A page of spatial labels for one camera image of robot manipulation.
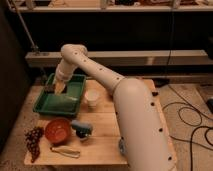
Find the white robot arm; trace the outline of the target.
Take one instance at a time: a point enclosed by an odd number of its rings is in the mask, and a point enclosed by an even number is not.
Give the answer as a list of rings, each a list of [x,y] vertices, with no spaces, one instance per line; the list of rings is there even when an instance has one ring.
[[[172,171],[175,162],[168,136],[148,86],[142,80],[124,77],[96,63],[87,56],[83,45],[63,45],[61,57],[56,81],[68,82],[79,67],[113,96],[130,171]]]

